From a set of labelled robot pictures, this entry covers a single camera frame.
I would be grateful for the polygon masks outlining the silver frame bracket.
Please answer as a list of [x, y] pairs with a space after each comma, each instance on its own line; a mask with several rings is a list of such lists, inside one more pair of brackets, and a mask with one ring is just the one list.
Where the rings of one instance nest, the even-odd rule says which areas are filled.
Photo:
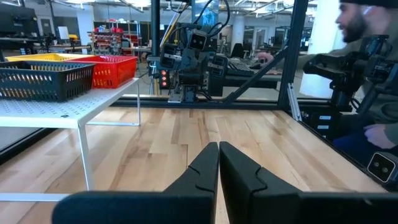
[[289, 97], [289, 105], [293, 119], [296, 121], [302, 121], [302, 114], [299, 108], [299, 103], [297, 101], [294, 86], [292, 83], [287, 84], [287, 94]]

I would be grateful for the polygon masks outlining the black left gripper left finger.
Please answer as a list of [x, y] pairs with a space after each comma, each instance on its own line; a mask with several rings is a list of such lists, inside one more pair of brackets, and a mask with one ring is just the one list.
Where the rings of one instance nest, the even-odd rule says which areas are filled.
[[52, 224], [215, 224], [219, 157], [209, 143], [161, 192], [72, 194], [55, 206]]

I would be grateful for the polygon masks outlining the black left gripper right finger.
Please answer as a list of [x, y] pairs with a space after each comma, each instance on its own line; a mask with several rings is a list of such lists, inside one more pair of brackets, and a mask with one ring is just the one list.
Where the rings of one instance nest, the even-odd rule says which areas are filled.
[[228, 142], [220, 177], [230, 224], [398, 224], [398, 194], [305, 192]]

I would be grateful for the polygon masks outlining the shelving with red bins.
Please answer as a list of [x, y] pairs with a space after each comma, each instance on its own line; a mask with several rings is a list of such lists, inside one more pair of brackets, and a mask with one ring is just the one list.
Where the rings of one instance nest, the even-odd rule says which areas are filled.
[[93, 55], [132, 56], [134, 47], [141, 41], [140, 28], [136, 23], [97, 22], [94, 29], [88, 32]]

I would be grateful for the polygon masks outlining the black keyboard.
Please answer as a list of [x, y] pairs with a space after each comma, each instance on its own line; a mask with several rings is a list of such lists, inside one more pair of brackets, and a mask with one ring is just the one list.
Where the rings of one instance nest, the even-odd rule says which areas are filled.
[[255, 71], [244, 63], [228, 62], [228, 75], [251, 77]]

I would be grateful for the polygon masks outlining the red plastic basket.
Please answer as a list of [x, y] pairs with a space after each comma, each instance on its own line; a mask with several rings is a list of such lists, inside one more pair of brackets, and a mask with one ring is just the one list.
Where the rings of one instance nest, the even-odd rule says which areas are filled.
[[118, 88], [134, 78], [137, 67], [137, 57], [132, 56], [95, 55], [68, 61], [95, 65], [92, 88]]

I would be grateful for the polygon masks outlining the yellow plastic basket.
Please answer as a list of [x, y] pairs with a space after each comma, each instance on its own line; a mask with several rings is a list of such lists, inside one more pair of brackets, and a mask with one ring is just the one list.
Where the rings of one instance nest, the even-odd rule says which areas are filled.
[[75, 60], [80, 58], [88, 58], [92, 56], [93, 55], [46, 53], [46, 54], [30, 54], [30, 55], [18, 55], [18, 56], [6, 57], [6, 60], [8, 62], [17, 62], [17, 61], [61, 62], [61, 61]]

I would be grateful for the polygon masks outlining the black box red lights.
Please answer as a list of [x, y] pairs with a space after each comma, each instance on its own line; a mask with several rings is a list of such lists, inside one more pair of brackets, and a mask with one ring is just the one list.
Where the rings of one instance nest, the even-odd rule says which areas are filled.
[[161, 90], [166, 90], [170, 87], [170, 75], [167, 70], [160, 71], [159, 85]]

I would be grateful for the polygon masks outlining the person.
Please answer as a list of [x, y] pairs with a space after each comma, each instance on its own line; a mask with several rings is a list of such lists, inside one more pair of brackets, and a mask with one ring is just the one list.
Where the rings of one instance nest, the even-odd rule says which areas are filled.
[[[359, 50], [363, 37], [388, 35], [392, 50], [389, 60], [398, 60], [398, 0], [340, 0], [340, 15], [336, 19], [343, 33], [342, 49], [330, 55], [344, 56]], [[366, 139], [364, 127], [385, 124], [385, 133], [397, 144], [392, 149], [381, 149]], [[352, 160], [367, 166], [375, 152], [389, 151], [398, 157], [398, 96], [380, 94], [366, 114], [347, 114], [340, 117], [334, 147]]]

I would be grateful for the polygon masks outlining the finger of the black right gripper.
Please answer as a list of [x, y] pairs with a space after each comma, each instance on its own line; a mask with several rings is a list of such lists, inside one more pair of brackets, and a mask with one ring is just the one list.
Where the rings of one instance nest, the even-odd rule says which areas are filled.
[[216, 77], [224, 77], [228, 70], [228, 59], [224, 56], [215, 55], [208, 62], [208, 72]]
[[160, 55], [160, 66], [162, 68], [174, 69], [176, 66], [178, 46], [175, 44], [165, 44]]

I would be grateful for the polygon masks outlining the white round column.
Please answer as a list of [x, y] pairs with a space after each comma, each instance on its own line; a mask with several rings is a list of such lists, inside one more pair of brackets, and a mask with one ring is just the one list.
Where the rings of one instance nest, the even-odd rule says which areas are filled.
[[231, 38], [231, 48], [233, 49], [235, 44], [242, 44], [244, 39], [244, 16], [235, 16], [233, 21], [233, 30]]
[[[328, 53], [346, 45], [335, 22], [340, 15], [339, 5], [339, 0], [318, 0], [309, 54]], [[333, 90], [329, 88], [330, 82], [319, 75], [303, 73], [300, 93], [314, 98], [331, 98]]]

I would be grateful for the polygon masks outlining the white perforated shelf riser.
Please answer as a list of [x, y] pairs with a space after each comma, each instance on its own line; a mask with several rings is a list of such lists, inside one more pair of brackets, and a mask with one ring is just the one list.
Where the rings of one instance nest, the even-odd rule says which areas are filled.
[[[93, 121], [126, 92], [136, 88], [137, 121], [130, 123]], [[99, 190], [94, 180], [89, 156], [86, 126], [130, 126], [141, 125], [141, 96], [139, 79], [133, 78], [116, 89], [94, 89], [65, 102], [0, 100], [0, 127], [7, 128], [57, 128], [76, 129], [80, 144], [81, 159], [86, 189]]]

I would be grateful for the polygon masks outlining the black plastic basket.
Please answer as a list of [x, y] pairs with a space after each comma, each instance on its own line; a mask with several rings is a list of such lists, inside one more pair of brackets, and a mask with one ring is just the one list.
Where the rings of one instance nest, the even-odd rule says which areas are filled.
[[1, 62], [0, 99], [68, 101], [91, 90], [94, 67], [78, 62]]

